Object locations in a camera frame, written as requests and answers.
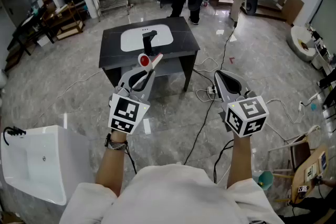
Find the white shirt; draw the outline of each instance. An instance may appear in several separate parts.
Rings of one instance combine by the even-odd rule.
[[[283,224],[252,179],[224,190],[202,169],[170,164],[140,170],[119,198],[101,185],[79,184],[60,224],[205,224],[254,220]]]

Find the electrical outlet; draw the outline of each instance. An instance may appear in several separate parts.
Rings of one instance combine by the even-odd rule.
[[[209,86],[209,87],[208,87],[208,93],[209,93],[209,94],[214,94],[214,93],[213,93],[212,86]]]

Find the faucet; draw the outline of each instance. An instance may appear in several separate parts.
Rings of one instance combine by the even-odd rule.
[[[13,126],[13,128],[11,128],[11,127],[6,127],[6,128],[4,129],[3,136],[4,136],[4,141],[5,141],[5,143],[7,144],[7,146],[9,146],[9,143],[7,142],[7,140],[6,140],[6,138],[5,138],[5,133],[6,133],[6,131],[7,131],[7,134],[9,134],[9,135],[23,135],[23,134],[26,134],[26,133],[27,133],[26,131],[21,130],[20,128],[15,127],[15,126]]]

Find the tiled floor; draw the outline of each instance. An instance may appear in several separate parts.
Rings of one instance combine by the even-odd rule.
[[[67,117],[67,128],[88,137],[90,142],[90,164],[95,173],[104,153],[104,138],[109,131],[108,98],[113,87],[105,74],[100,72],[85,82],[71,87],[55,104],[57,96],[77,80],[84,80],[99,71],[98,60],[102,32],[115,26],[164,18],[171,12],[169,5],[160,9],[157,3],[135,5],[130,15],[124,9],[117,9],[105,15],[101,22],[86,21],[84,33],[54,45],[36,47],[32,56],[24,55],[20,64],[9,74],[9,81],[3,96],[3,118],[1,127],[19,126],[23,129],[58,124],[63,126]],[[182,14],[188,18],[188,11]],[[201,9],[198,26],[190,25],[201,48],[197,62],[213,57],[221,64],[224,43],[231,34],[233,22],[224,9],[214,10],[211,6]],[[293,120],[298,117],[299,101],[307,100],[319,89],[316,81],[322,74],[308,63],[302,62],[288,47],[286,31],[290,27],[270,19],[246,17],[241,14],[238,27],[234,32],[236,41],[229,42],[223,69],[244,77],[257,94],[265,101],[281,99],[287,106]],[[217,30],[224,30],[218,35]],[[197,68],[213,69],[215,64],[207,61]],[[213,80],[214,72],[206,73]],[[196,97],[195,91],[205,89],[209,82],[194,73],[187,92],[183,92],[184,75],[175,74],[159,77],[155,80],[150,102],[151,108],[146,118],[149,119],[151,133],[145,134],[143,126],[128,137],[130,151],[137,169],[148,165],[165,165],[183,162],[192,148],[210,105]],[[317,108],[305,108],[301,123],[291,124],[280,102],[268,104],[270,117],[268,123],[284,137],[306,132],[314,124],[321,130],[311,134],[311,146],[327,143],[329,156],[336,154],[336,138],[331,134],[332,124],[326,122],[327,112],[322,114],[320,100],[315,100]],[[215,102],[210,109],[206,125],[201,131],[195,150],[187,162],[188,165],[204,169],[212,179],[213,166],[222,147],[232,139],[231,132],[226,132],[218,112],[220,102]],[[254,149],[255,169],[266,170],[287,166],[289,153],[286,150],[267,153],[267,149],[283,145],[281,138],[269,127],[251,138]],[[231,151],[225,151],[217,165],[217,177],[221,178],[230,165]],[[124,187],[133,178],[134,172],[128,158],[125,159]],[[328,176],[332,176],[335,160],[331,162]],[[64,207],[29,196],[4,182],[1,198],[5,208],[18,212],[26,223],[58,223]],[[221,186],[226,185],[227,176]],[[274,185],[266,192],[270,201],[282,198],[284,190],[289,189],[288,182],[275,179]],[[273,204],[282,214],[290,214],[282,205]]]

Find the white basin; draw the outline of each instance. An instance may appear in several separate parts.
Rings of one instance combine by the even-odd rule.
[[[59,126],[1,134],[1,159],[7,184],[34,197],[65,205],[77,185],[93,183],[88,140]]]
[[[126,30],[121,34],[121,50],[133,51],[143,49],[142,34],[155,30],[157,35],[152,39],[152,47],[169,45],[173,42],[173,36],[167,25],[151,25]]]

